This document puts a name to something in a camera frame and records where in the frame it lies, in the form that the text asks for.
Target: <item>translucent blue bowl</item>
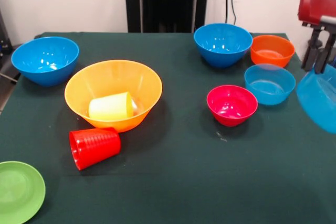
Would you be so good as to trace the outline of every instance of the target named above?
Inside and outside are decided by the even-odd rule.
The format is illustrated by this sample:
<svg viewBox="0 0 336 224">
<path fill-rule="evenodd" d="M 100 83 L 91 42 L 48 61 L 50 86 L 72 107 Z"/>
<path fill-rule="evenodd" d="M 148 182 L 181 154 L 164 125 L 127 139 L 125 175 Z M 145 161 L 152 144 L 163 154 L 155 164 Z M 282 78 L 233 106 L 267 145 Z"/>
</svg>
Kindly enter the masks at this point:
<svg viewBox="0 0 336 224">
<path fill-rule="evenodd" d="M 231 24 L 209 24 L 194 34 L 200 54 L 211 66 L 226 68 L 240 60 L 251 47 L 251 34 Z"/>
<path fill-rule="evenodd" d="M 45 37 L 18 47 L 12 55 L 12 64 L 29 80 L 42 86 L 53 86 L 68 79 L 78 55 L 79 48 L 72 40 Z"/>
<path fill-rule="evenodd" d="M 245 71 L 245 87 L 257 98 L 258 103 L 282 103 L 295 88 L 295 78 L 286 69 L 272 64 L 257 64 Z"/>
<path fill-rule="evenodd" d="M 336 134 L 336 69 L 326 65 L 324 73 L 310 71 L 298 84 L 296 93 L 309 117 L 324 130 Z"/>
</svg>

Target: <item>orange bowl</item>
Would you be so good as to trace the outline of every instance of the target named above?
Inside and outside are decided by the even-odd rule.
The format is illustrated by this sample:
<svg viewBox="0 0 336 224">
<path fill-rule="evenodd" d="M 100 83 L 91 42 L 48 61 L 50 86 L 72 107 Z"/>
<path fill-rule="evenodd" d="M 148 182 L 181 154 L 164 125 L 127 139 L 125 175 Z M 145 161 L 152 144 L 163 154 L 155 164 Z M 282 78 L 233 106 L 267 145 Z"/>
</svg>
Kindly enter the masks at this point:
<svg viewBox="0 0 336 224">
<path fill-rule="evenodd" d="M 135 104 L 134 116 L 118 121 L 100 121 L 89 117 L 92 99 L 127 91 Z M 161 94 L 161 79 L 151 68 L 135 61 L 108 60 L 77 72 L 69 80 L 64 96 L 71 110 L 94 127 L 113 127 L 118 132 L 124 132 L 137 127 L 144 120 Z"/>
<path fill-rule="evenodd" d="M 253 39 L 251 60 L 254 64 L 273 64 L 284 67 L 295 54 L 293 44 L 274 35 L 260 35 Z"/>
</svg>

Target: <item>plate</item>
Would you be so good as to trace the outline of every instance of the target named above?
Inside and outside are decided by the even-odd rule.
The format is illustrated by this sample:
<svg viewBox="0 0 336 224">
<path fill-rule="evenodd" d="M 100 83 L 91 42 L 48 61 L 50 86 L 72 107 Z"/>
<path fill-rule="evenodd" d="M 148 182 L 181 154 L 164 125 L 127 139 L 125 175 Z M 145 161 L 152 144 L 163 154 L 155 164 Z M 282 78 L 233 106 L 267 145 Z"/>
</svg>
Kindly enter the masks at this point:
<svg viewBox="0 0 336 224">
<path fill-rule="evenodd" d="M 0 163 L 1 223 L 25 223 L 40 209 L 45 195 L 44 180 L 35 168 L 17 161 Z"/>
</svg>

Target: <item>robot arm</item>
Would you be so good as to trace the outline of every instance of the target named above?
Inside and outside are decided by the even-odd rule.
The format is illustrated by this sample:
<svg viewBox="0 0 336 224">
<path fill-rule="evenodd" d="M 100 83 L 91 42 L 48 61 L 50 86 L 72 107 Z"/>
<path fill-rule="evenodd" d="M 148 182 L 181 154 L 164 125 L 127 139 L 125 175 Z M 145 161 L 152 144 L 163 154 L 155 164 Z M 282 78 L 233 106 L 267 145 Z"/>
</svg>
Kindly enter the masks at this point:
<svg viewBox="0 0 336 224">
<path fill-rule="evenodd" d="M 303 26 L 313 28 L 302 68 L 315 73 L 323 73 L 336 42 L 336 0 L 301 0 L 299 20 Z M 318 38 L 322 30 L 329 32 L 329 38 L 322 52 L 318 49 Z"/>
</svg>

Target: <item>bowl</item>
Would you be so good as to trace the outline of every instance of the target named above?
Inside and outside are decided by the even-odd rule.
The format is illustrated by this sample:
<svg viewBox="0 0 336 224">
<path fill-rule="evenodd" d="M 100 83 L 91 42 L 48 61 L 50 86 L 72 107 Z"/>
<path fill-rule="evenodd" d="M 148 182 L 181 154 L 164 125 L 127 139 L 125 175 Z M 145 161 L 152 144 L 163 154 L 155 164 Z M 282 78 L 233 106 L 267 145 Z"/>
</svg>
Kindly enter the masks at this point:
<svg viewBox="0 0 336 224">
<path fill-rule="evenodd" d="M 48 87 L 68 79 L 78 55 L 79 48 L 72 40 L 45 37 L 18 47 L 12 55 L 12 64 L 29 80 Z"/>
<path fill-rule="evenodd" d="M 263 105 L 282 103 L 295 88 L 294 76 L 272 64 L 258 64 L 245 71 L 245 87 Z"/>
<path fill-rule="evenodd" d="M 258 101 L 250 91 L 234 85 L 215 87 L 206 101 L 215 119 L 228 127 L 243 123 L 258 108 Z"/>
<path fill-rule="evenodd" d="M 94 120 L 89 117 L 92 99 L 130 92 L 134 114 L 123 120 Z M 138 126 L 158 102 L 162 82 L 157 73 L 144 64 L 128 60 L 108 60 L 78 71 L 65 88 L 65 100 L 71 110 L 94 127 L 113 127 L 124 132 Z"/>
<path fill-rule="evenodd" d="M 250 48 L 253 40 L 247 30 L 224 23 L 200 27 L 194 39 L 202 57 L 215 68 L 226 68 L 236 63 Z"/>
<path fill-rule="evenodd" d="M 324 130 L 336 134 L 336 69 L 311 70 L 297 87 L 299 102 L 309 117 Z"/>
<path fill-rule="evenodd" d="M 293 44 L 279 36 L 260 35 L 253 39 L 251 60 L 254 64 L 273 64 L 284 67 L 295 54 Z"/>
</svg>

